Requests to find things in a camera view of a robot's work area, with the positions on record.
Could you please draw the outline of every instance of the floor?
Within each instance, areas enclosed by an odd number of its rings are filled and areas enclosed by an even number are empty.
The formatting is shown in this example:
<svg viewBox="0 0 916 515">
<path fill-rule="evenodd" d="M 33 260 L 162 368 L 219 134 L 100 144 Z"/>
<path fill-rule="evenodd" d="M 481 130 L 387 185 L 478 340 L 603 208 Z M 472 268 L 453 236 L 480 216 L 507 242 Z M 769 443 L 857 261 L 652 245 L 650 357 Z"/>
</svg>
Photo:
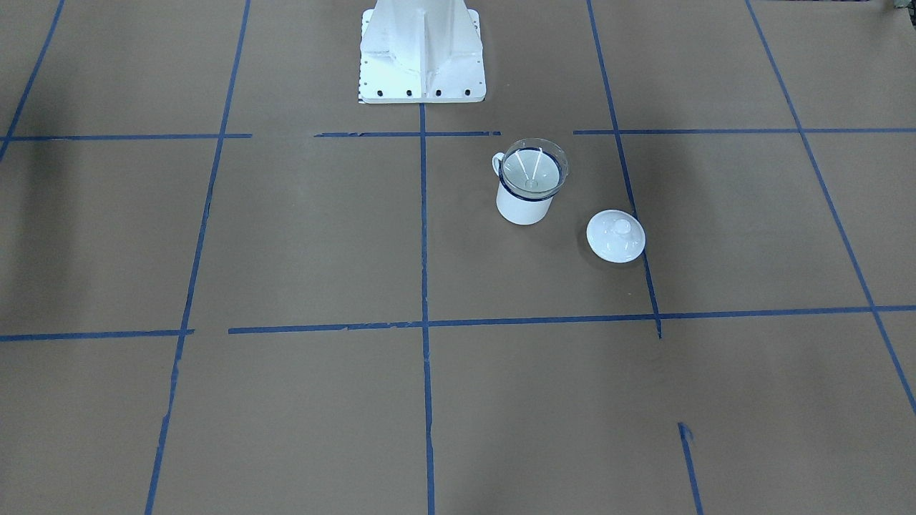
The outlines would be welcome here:
<svg viewBox="0 0 916 515">
<path fill-rule="evenodd" d="M 368 0 L 0 1 L 0 513 L 913 513 L 906 10 L 468 3 L 417 106 Z"/>
</svg>

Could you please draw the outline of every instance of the lid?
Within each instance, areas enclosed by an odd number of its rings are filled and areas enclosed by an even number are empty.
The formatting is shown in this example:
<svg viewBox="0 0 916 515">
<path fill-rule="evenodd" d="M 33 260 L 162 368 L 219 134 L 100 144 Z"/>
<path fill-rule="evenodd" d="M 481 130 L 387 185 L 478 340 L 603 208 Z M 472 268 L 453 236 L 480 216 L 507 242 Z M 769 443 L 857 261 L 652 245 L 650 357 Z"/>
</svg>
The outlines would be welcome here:
<svg viewBox="0 0 916 515">
<path fill-rule="evenodd" d="M 593 216 L 585 237 L 599 258 L 613 263 L 628 263 L 646 248 L 646 233 L 639 221 L 616 209 Z"/>
</svg>

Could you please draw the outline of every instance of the blue grid line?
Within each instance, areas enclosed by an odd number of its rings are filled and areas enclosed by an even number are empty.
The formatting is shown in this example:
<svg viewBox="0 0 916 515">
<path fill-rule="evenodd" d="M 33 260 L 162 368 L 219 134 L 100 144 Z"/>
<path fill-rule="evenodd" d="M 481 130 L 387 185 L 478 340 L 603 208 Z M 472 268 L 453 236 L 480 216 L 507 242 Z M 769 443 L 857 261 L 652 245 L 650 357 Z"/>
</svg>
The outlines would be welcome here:
<svg viewBox="0 0 916 515">
<path fill-rule="evenodd" d="M 633 186 L 630 184 L 629 169 L 627 168 L 627 156 L 624 153 L 624 143 L 620 137 L 620 125 L 617 123 L 617 112 L 614 108 L 614 96 L 611 94 L 611 82 L 607 79 L 607 68 L 605 67 L 605 54 L 601 50 L 601 39 L 598 37 L 598 26 L 594 21 L 594 10 L 592 9 L 592 0 L 585 0 L 588 6 L 588 17 L 592 23 L 592 36 L 594 37 L 594 49 L 598 54 L 598 66 L 601 68 L 601 78 L 605 82 L 605 96 L 607 97 L 607 110 L 611 115 L 611 125 L 614 127 L 614 140 L 617 143 L 617 155 L 620 158 L 620 169 L 624 174 L 624 183 L 627 186 L 627 198 L 630 207 L 633 209 L 633 217 L 639 219 L 636 208 L 636 199 L 633 196 Z M 642 264 L 646 269 L 646 287 L 649 289 L 649 300 L 652 303 L 652 312 L 655 313 L 655 329 L 661 339 L 661 319 L 659 318 L 659 303 L 655 298 L 655 286 L 652 283 L 652 272 L 649 269 L 649 251 L 643 250 Z"/>
<path fill-rule="evenodd" d="M 4 140 L 15 141 L 126 141 L 144 139 L 218 139 L 219 134 L 95 134 L 72 136 L 13 136 L 4 137 Z M 223 136 L 226 139 L 249 139 L 251 133 L 229 133 Z"/>
<path fill-rule="evenodd" d="M 894 369 L 897 371 L 897 377 L 900 380 L 900 385 L 903 387 L 904 393 L 906 393 L 907 400 L 910 402 L 910 408 L 912 409 L 913 414 L 916 414 L 916 399 L 913 398 L 910 382 L 907 380 L 906 375 L 903 373 L 903 367 L 900 365 L 900 360 L 897 359 L 897 352 L 894 350 L 894 345 L 890 342 L 888 332 L 884 328 L 884 322 L 881 321 L 881 315 L 878 312 L 875 301 L 871 296 L 871 290 L 868 288 L 868 284 L 865 280 L 865 275 L 862 273 L 862 268 L 859 267 L 858 259 L 856 259 L 856 253 L 853 252 L 852 244 L 849 242 L 849 237 L 846 235 L 846 230 L 843 228 L 843 222 L 840 221 L 840 215 L 836 211 L 834 200 L 831 198 L 830 191 L 827 189 L 827 183 L 823 179 L 821 167 L 818 166 L 817 159 L 814 158 L 814 152 L 811 148 L 811 144 L 808 142 L 808 136 L 805 134 L 805 129 L 802 127 L 802 122 L 799 119 L 798 112 L 795 110 L 795 104 L 792 102 L 792 99 L 789 95 L 789 89 L 786 87 L 785 81 L 782 80 L 782 73 L 780 72 L 779 66 L 776 65 L 776 60 L 773 58 L 773 52 L 769 48 L 767 38 L 763 34 L 763 28 L 760 26 L 760 22 L 757 19 L 757 13 L 754 12 L 754 7 L 750 4 L 750 0 L 745 0 L 745 5 L 747 6 L 747 11 L 754 22 L 754 27 L 757 29 L 757 33 L 760 36 L 760 42 L 763 44 L 763 49 L 767 52 L 769 64 L 772 67 L 773 72 L 776 73 L 776 79 L 780 83 L 782 94 L 786 97 L 786 103 L 789 105 L 789 110 L 792 114 L 792 118 L 795 120 L 795 126 L 798 128 L 799 136 L 801 136 L 801 142 L 804 144 L 805 151 L 808 153 L 808 159 L 811 161 L 811 165 L 814 168 L 814 174 L 817 176 L 817 181 L 821 185 L 821 191 L 823 192 L 824 199 L 827 201 L 827 207 L 830 208 L 830 214 L 833 216 L 834 222 L 836 223 L 836 228 L 839 230 L 840 236 L 843 239 L 843 245 L 846 248 L 846 253 L 849 255 L 849 260 L 852 262 L 853 268 L 856 270 L 856 276 L 858 277 L 859 284 L 862 286 L 862 291 L 865 293 L 868 307 L 871 309 L 872 316 L 875 318 L 875 323 L 878 325 L 878 330 L 881 333 L 881 338 L 884 339 L 884 346 L 888 349 L 890 360 L 894 365 Z"/>
<path fill-rule="evenodd" d="M 690 452 L 690 442 L 693 441 L 693 433 L 684 422 L 678 422 L 678 432 L 681 434 L 681 448 L 684 452 L 684 462 L 687 464 L 687 475 L 690 476 L 690 489 L 693 492 L 693 505 L 696 508 L 696 515 L 703 515 L 703 502 L 700 500 L 700 487 L 696 484 L 696 471 L 693 470 L 693 456 Z"/>
<path fill-rule="evenodd" d="M 469 130 L 453 132 L 321 132 L 314 137 L 488 137 L 502 136 L 498 130 Z"/>
<path fill-rule="evenodd" d="M 35 67 L 32 68 L 32 74 L 28 76 L 26 90 L 22 92 L 22 96 L 19 98 L 19 105 L 16 106 L 16 112 L 13 114 L 13 120 L 9 124 L 9 129 L 6 130 L 6 139 L 4 139 L 3 145 L 0 146 L 0 161 L 2 161 L 3 157 L 6 155 L 6 149 L 9 148 L 10 138 L 16 133 L 16 126 L 19 124 L 19 117 L 22 116 L 22 110 L 26 107 L 28 94 L 32 91 L 32 85 L 35 84 L 35 78 L 38 77 L 38 69 L 41 68 L 41 63 L 45 60 L 45 54 L 48 53 L 51 39 L 54 38 L 54 31 L 57 30 L 57 24 L 58 21 L 60 21 L 60 13 L 63 12 L 63 3 L 64 0 L 58 2 L 58 8 L 54 12 L 53 20 L 51 20 L 51 27 L 48 29 L 45 43 L 41 46 L 41 52 L 38 53 L 38 59 L 35 61 Z"/>
<path fill-rule="evenodd" d="M 102 331 L 100 333 L 0 334 L 0 342 L 47 342 L 53 340 L 103 340 L 106 338 L 154 338 L 194 334 L 193 329 L 158 331 Z"/>
<path fill-rule="evenodd" d="M 879 306 L 880 311 L 886 312 L 916 312 L 916 305 Z M 703 318 L 753 318 L 768 316 L 804 316 L 820 314 L 846 314 L 868 313 L 868 306 L 845 306 L 834 308 L 799 308 L 788 310 L 745 310 L 745 311 L 720 311 L 720 312 L 662 312 L 631 313 L 608 315 L 583 315 L 583 316 L 543 316 L 530 318 L 469 318 L 453 320 L 422 320 L 404 322 L 373 322 L 373 323 L 323 323 L 315 325 L 268 325 L 250 327 L 232 327 L 228 334 L 267 334 L 267 333 L 315 333 L 322 331 L 361 331 L 374 329 L 404 329 L 411 327 L 469 327 L 477 325 L 530 325 L 540 323 L 589 323 L 589 322 L 634 322 L 642 320 L 655 320 L 656 316 L 662 320 L 692 320 Z"/>
<path fill-rule="evenodd" d="M 916 133 L 916 127 L 806 128 L 816 134 L 902 134 Z M 620 129 L 623 135 L 655 134 L 797 134 L 797 128 L 705 128 L 705 129 Z M 577 129 L 575 136 L 611 136 L 613 129 Z"/>
<path fill-rule="evenodd" d="M 225 106 L 223 108 L 223 121 L 220 124 L 219 137 L 216 140 L 216 151 L 213 155 L 213 167 L 210 170 L 210 181 L 207 185 L 207 197 L 203 204 L 203 215 L 201 217 L 201 229 L 197 235 L 197 247 L 194 250 L 194 262 L 191 266 L 191 278 L 188 282 L 188 297 L 184 305 L 184 314 L 181 316 L 181 330 L 187 330 L 188 322 L 191 318 L 191 305 L 194 300 L 194 287 L 197 284 L 197 273 L 201 265 L 201 253 L 203 252 L 203 240 L 206 237 L 207 222 L 210 219 L 210 205 L 213 201 L 213 185 L 216 183 L 216 174 L 220 168 L 220 157 L 223 154 L 223 142 L 225 140 L 226 126 L 229 124 L 229 110 L 232 108 L 232 97 L 235 89 L 235 77 L 238 74 L 238 65 L 242 59 L 242 47 L 245 44 L 245 29 L 248 25 L 248 13 L 251 9 L 251 0 L 245 0 L 245 11 L 242 14 L 242 24 L 239 28 L 238 42 L 235 45 L 235 59 L 233 61 L 232 74 L 229 77 L 229 87 L 226 90 Z M 178 386 L 179 362 L 181 354 L 184 351 L 185 334 L 178 337 L 178 343 L 175 345 L 175 360 L 172 363 L 171 382 L 169 386 L 169 407 L 165 416 L 162 418 L 162 426 L 159 430 L 158 445 L 156 448 L 156 459 L 153 463 L 152 476 L 149 479 L 149 491 L 147 493 L 146 515 L 152 515 L 153 504 L 156 501 L 156 488 L 158 486 L 159 471 L 162 467 L 162 456 L 165 453 L 166 438 L 169 434 L 169 422 L 171 420 L 172 407 L 175 404 L 175 389 Z"/>
<path fill-rule="evenodd" d="M 426 510 L 428 515 L 436 513 L 436 487 L 435 468 L 433 466 L 432 451 L 432 380 L 430 370 L 430 303 L 429 303 L 429 273 L 427 267 L 427 204 L 426 204 L 426 104 L 420 104 L 420 263 L 422 265 L 422 281 L 420 294 L 422 297 L 422 324 L 423 328 L 423 404 L 426 411 Z"/>
</svg>

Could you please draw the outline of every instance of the cup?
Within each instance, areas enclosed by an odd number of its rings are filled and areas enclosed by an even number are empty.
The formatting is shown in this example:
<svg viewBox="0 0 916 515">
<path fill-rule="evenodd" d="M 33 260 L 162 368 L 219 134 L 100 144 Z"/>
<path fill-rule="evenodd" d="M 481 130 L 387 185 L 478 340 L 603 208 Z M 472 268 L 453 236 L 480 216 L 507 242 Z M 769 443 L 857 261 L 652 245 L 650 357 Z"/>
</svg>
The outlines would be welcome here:
<svg viewBox="0 0 916 515">
<path fill-rule="evenodd" d="M 553 195 L 569 175 L 569 162 L 555 143 L 529 137 L 516 141 L 506 152 L 497 152 L 493 171 L 499 177 L 499 213 L 513 224 L 531 225 L 547 214 Z"/>
</svg>

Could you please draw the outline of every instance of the horizontal blue line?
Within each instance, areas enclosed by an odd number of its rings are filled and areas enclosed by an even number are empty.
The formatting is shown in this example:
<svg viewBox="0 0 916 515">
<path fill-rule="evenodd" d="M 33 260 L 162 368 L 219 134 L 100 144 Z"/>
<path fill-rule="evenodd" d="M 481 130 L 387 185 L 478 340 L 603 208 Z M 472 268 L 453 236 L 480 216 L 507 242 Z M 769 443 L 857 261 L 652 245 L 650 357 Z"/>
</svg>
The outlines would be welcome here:
<svg viewBox="0 0 916 515">
<path fill-rule="evenodd" d="M 916 306 L 880 306 L 879 311 L 916 311 Z M 750 310 L 728 312 L 670 312 L 659 313 L 664 320 L 689 320 L 702 318 L 741 318 L 760 316 L 799 316 L 811 314 L 843 314 L 871 312 L 867 306 L 846 306 L 838 308 L 802 308 L 793 310 Z M 540 323 L 587 323 L 587 322 L 633 322 L 655 320 L 653 313 L 585 315 L 585 316 L 544 316 L 530 318 L 471 318 L 459 320 L 430 320 L 429 327 L 466 327 L 475 325 L 529 325 Z M 422 327 L 422 321 L 376 322 L 376 323 L 325 323 L 317 325 L 276 325 L 233 327 L 229 334 L 263 333 L 316 333 L 321 331 L 360 331 L 367 329 L 395 329 Z"/>
<path fill-rule="evenodd" d="M 378 322 L 378 323 L 323 323 L 319 325 L 274 325 L 266 327 L 233 327 L 229 334 L 262 333 L 318 333 L 321 331 L 363 331 L 366 329 L 394 329 L 420 327 L 422 322 Z"/>
<path fill-rule="evenodd" d="M 805 128 L 808 133 L 827 134 L 868 134 L 868 133 L 916 133 L 916 127 L 860 127 L 860 128 Z M 710 129 L 621 129 L 620 134 L 795 134 L 795 128 L 710 128 Z M 613 136 L 614 129 L 582 129 L 572 132 L 576 136 Z"/>
<path fill-rule="evenodd" d="M 485 137 L 502 136 L 499 131 L 455 131 L 455 132 L 427 132 L 426 137 Z M 314 137 L 420 137 L 419 132 L 322 132 Z"/>
<path fill-rule="evenodd" d="M 143 338 L 194 334 L 193 329 L 163 331 L 105 331 L 101 333 L 0 334 L 0 342 L 38 342 L 48 340 L 99 340 L 105 338 Z"/>
<path fill-rule="evenodd" d="M 143 139 L 217 139 L 218 134 L 99 134 L 87 136 L 13 136 L 9 141 L 123 141 Z M 250 133 L 227 134 L 231 139 L 248 139 Z"/>
</svg>

